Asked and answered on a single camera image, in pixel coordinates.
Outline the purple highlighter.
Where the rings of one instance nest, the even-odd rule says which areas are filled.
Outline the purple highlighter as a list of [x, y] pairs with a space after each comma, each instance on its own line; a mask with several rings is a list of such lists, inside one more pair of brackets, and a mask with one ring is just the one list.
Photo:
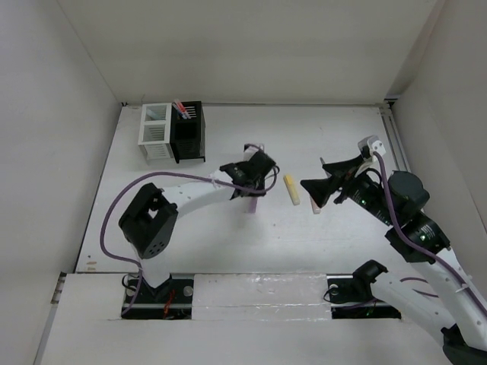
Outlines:
[[258, 203], [257, 197], [252, 197], [250, 199], [250, 203], [249, 203], [249, 206], [247, 209], [248, 214], [255, 214], [256, 213], [257, 203]]

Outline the red pen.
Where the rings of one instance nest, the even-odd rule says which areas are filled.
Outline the red pen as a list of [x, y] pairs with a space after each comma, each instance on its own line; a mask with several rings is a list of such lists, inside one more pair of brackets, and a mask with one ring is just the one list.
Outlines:
[[188, 119], [188, 114], [186, 113], [186, 108], [185, 106], [178, 100], [178, 99], [175, 99], [173, 101], [173, 106], [177, 109], [177, 111], [180, 113], [180, 115], [184, 118], [184, 119]]
[[183, 103], [182, 103], [180, 100], [178, 100], [178, 99], [175, 99], [175, 101], [176, 101], [177, 103], [179, 103], [180, 108], [184, 110], [184, 113], [186, 114], [186, 118], [187, 118], [187, 119], [190, 119], [190, 115], [189, 115], [189, 113], [187, 112], [186, 107], [183, 105]]

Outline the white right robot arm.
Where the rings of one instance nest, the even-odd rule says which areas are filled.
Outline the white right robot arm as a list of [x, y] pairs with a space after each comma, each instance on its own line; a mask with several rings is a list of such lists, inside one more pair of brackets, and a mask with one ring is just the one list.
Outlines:
[[452, 364], [484, 364], [486, 301], [462, 269], [443, 230], [423, 213], [428, 191], [410, 172], [388, 176], [384, 160], [378, 153], [374, 157], [380, 164], [375, 172], [378, 181], [369, 177], [365, 158], [356, 157], [324, 163], [327, 178], [303, 179], [300, 184], [321, 208], [337, 193], [335, 204], [349, 199], [385, 224], [389, 244], [430, 285], [441, 304], [408, 287], [375, 260], [355, 269], [348, 279], [329, 281], [324, 297], [343, 309], [354, 309], [361, 302], [387, 303], [436, 340]]

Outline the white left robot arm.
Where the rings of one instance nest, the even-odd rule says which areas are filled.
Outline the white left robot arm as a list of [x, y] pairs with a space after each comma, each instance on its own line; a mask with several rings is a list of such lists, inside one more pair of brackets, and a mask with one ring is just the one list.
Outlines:
[[119, 228], [141, 260], [143, 292], [149, 299], [158, 302], [169, 294], [170, 272], [156, 257], [169, 245], [177, 220], [209, 205], [264, 196], [271, 172], [278, 172], [276, 162], [256, 150], [249, 159], [226, 163], [207, 177], [185, 175], [189, 182], [178, 186], [159, 188], [150, 182], [138, 190]]

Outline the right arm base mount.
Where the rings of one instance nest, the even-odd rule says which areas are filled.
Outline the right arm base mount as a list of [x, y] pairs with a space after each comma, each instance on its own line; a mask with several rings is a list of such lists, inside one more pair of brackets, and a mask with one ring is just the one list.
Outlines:
[[401, 319], [399, 310], [371, 293], [377, 276], [387, 272], [385, 266], [369, 260], [351, 274], [327, 275], [323, 300], [330, 304], [332, 319]]

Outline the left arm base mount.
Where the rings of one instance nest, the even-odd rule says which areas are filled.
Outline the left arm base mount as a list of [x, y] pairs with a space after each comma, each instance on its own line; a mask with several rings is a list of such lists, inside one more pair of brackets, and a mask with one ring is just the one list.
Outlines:
[[192, 318], [194, 276], [171, 275], [158, 288], [142, 281], [139, 291], [138, 275], [122, 278], [125, 289], [121, 318], [128, 320], [187, 320]]

